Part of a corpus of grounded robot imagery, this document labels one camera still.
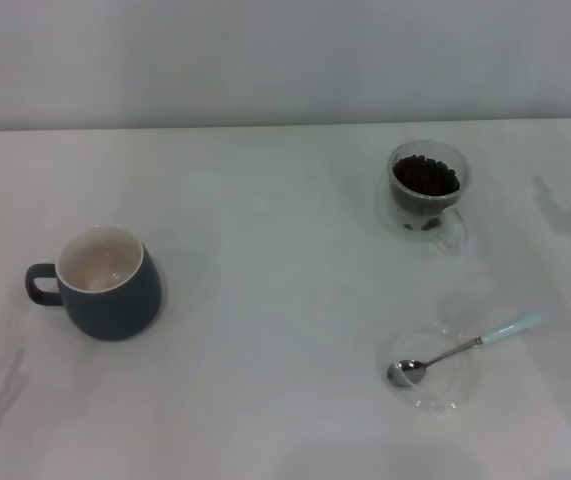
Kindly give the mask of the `dark blue ceramic mug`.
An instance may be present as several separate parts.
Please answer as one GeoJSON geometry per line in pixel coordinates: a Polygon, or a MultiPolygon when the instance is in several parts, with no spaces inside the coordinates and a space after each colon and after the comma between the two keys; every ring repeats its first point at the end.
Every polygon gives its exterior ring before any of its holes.
{"type": "Polygon", "coordinates": [[[30,266],[25,287],[35,304],[64,308],[80,331],[102,341],[146,330],[163,297],[147,248],[117,226],[95,226],[72,239],[56,262],[30,266]]]}

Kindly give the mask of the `steel spoon with light-blue handle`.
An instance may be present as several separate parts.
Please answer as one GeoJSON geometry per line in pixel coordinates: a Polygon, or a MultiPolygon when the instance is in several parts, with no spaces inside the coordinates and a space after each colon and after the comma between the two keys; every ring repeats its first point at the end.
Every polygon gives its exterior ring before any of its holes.
{"type": "Polygon", "coordinates": [[[418,385],[424,379],[428,368],[432,365],[467,350],[508,339],[539,325],[541,322],[541,314],[523,314],[483,335],[472,338],[453,349],[443,352],[429,361],[421,362],[414,359],[400,360],[389,366],[387,369],[387,379],[392,385],[398,388],[411,388],[418,385]]]}

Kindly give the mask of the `brown coffee beans heap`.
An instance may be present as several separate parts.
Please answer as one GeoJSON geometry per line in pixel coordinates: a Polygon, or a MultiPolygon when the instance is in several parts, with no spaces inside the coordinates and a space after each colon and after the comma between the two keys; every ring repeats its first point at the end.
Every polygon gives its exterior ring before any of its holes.
{"type": "Polygon", "coordinates": [[[412,155],[392,167],[396,179],[411,191],[427,196],[446,196],[460,189],[456,172],[444,162],[412,155]]]}

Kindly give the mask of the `clear glass saucer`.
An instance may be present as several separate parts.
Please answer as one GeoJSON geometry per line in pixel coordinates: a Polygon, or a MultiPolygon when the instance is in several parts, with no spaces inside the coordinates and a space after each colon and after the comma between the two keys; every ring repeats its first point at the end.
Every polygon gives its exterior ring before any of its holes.
{"type": "Polygon", "coordinates": [[[475,393],[480,383],[472,349],[430,366],[419,383],[395,379],[392,373],[402,360],[428,361],[464,341],[464,335],[439,323],[411,323],[393,330],[381,341],[377,367],[393,394],[406,404],[433,413],[455,409],[475,393]]]}

